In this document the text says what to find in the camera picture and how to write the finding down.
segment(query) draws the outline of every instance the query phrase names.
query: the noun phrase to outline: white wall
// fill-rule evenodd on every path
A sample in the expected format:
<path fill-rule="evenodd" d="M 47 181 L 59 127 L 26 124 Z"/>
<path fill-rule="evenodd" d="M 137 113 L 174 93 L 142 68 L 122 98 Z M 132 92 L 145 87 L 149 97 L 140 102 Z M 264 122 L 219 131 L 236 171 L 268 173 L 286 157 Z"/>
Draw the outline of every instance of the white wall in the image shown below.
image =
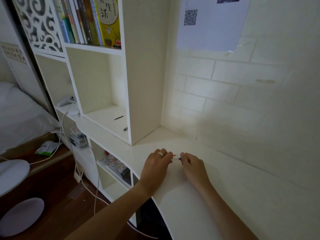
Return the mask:
<path fill-rule="evenodd" d="M 2 53 L 2 50 L 0 50 L 0 82 L 18 84 L 10 70 L 6 58 Z"/>
<path fill-rule="evenodd" d="M 177 50 L 178 15 L 172 0 L 162 125 L 319 192 L 320 0 L 251 0 L 229 56 Z"/>

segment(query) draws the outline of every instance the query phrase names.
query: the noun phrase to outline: game controller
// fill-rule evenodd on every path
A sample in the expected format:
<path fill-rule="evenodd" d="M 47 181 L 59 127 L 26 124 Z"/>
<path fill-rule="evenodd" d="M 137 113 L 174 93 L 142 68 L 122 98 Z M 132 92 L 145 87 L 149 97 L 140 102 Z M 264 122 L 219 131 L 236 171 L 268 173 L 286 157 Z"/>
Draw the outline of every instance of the game controller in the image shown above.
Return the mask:
<path fill-rule="evenodd" d="M 76 103 L 77 100 L 74 96 L 65 96 L 60 102 L 58 102 L 58 106 L 61 107 L 61 106 L 64 106 L 66 104 L 73 104 L 73 103 Z"/>

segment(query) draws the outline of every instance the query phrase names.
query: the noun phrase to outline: white bedding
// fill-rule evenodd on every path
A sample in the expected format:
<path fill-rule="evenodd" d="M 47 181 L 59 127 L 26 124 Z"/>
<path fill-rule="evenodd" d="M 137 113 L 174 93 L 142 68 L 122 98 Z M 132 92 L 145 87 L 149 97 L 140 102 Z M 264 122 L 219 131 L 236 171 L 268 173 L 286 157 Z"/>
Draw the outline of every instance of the white bedding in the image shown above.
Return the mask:
<path fill-rule="evenodd" d="M 0 82 L 0 154 L 42 136 L 59 122 L 13 84 Z"/>

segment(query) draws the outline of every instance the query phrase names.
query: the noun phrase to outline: white round lamp base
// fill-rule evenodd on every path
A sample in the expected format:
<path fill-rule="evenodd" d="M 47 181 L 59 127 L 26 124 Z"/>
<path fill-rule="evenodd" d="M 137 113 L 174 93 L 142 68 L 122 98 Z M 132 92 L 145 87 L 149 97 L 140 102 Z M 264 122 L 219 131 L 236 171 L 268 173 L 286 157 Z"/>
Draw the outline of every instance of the white round lamp base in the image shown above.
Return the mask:
<path fill-rule="evenodd" d="M 0 236 L 10 237 L 29 228 L 41 216 L 45 203 L 40 198 L 20 202 L 0 220 Z"/>

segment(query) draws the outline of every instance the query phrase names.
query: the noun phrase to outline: book spine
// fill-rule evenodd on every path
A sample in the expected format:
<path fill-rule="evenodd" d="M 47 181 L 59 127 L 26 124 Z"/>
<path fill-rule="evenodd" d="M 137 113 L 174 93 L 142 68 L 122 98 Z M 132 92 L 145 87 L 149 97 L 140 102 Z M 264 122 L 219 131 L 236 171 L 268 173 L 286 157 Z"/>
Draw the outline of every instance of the book spine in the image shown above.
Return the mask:
<path fill-rule="evenodd" d="M 86 18 L 88 21 L 89 32 L 92 36 L 92 44 L 99 45 L 100 43 L 99 43 L 98 33 L 96 29 L 96 24 L 94 23 L 94 15 L 92 12 L 91 2 L 90 0 L 82 0 L 82 1 L 83 1 Z"/>
<path fill-rule="evenodd" d="M 81 27 L 81 32 L 82 32 L 84 43 L 88 44 L 88 39 L 87 39 L 86 31 L 85 31 L 85 26 L 83 24 L 83 18 L 82 18 L 82 15 L 81 15 L 81 11 L 79 9 L 79 2 L 78 2 L 78 0 L 73 0 L 73 1 L 74 1 L 74 6 L 75 6 L 75 9 L 76 9 L 76 12 L 77 12 L 78 20 L 79 20 L 79 23 L 80 23 L 80 27 Z"/>
<path fill-rule="evenodd" d="M 76 44 L 80 44 L 79 36 L 78 36 L 78 32 L 77 32 L 77 29 L 76 29 L 76 26 L 75 26 L 75 20 L 73 19 L 73 15 L 72 15 L 72 12 L 71 12 L 71 7 L 70 7 L 69 0 L 64 0 L 64 3 L 66 4 L 66 12 L 67 12 L 69 20 L 70 20 L 70 25 L 71 25 L 71 29 L 72 29 L 74 40 L 75 40 Z"/>
<path fill-rule="evenodd" d="M 60 21 L 60 27 L 61 27 L 61 31 L 62 31 L 62 35 L 63 35 L 64 41 L 66 43 L 70 43 L 70 40 L 69 40 L 69 37 L 68 37 L 68 34 L 67 34 L 67 29 L 66 29 L 65 23 L 63 21 L 63 15 L 62 15 L 62 10 L 61 10 L 59 1 L 58 0 L 54 0 L 54 4 L 55 4 L 56 11 L 57 11 L 57 14 L 58 14 L 57 16 L 58 16 L 59 21 Z"/>
<path fill-rule="evenodd" d="M 99 38 L 99 43 L 102 46 L 103 42 L 102 42 L 102 36 L 101 36 L 101 30 L 100 30 L 100 25 L 99 25 L 99 17 L 98 17 L 98 13 L 96 10 L 96 5 L 94 0 L 90 0 L 91 2 L 91 7 L 92 7 L 92 12 L 93 12 L 93 18 L 94 18 L 94 23 L 96 25 L 96 30 L 97 30 L 97 34 L 98 34 L 98 38 Z"/>
<path fill-rule="evenodd" d="M 73 37 L 70 20 L 67 17 L 66 4 L 64 3 L 63 0 L 59 0 L 59 2 L 60 2 L 61 6 L 62 6 L 62 9 L 63 9 L 64 21 L 65 21 L 65 24 L 66 24 L 66 29 L 67 29 L 67 33 L 68 33 L 68 36 L 69 36 L 70 43 L 75 43 L 75 38 Z"/>
<path fill-rule="evenodd" d="M 82 34 L 81 26 L 80 26 L 80 21 L 78 19 L 78 14 L 77 14 L 77 11 L 76 11 L 74 0 L 69 0 L 69 3 L 70 3 L 70 8 L 71 8 L 71 12 L 72 12 L 72 15 L 73 15 L 73 19 L 74 19 L 74 24 L 75 24 L 75 27 L 77 29 L 79 42 L 80 42 L 80 44 L 85 44 L 85 40 L 83 38 L 83 34 Z"/>
<path fill-rule="evenodd" d="M 86 16 L 86 11 L 85 11 L 85 4 L 83 3 L 83 0 L 78 0 L 78 4 L 79 4 L 79 10 L 81 12 L 82 15 L 82 19 L 83 19 L 83 26 L 84 26 L 84 30 L 88 39 L 88 44 L 94 44 L 93 43 L 93 38 L 91 35 L 91 30 L 90 30 L 90 25 L 89 25 L 89 21 L 87 19 Z"/>

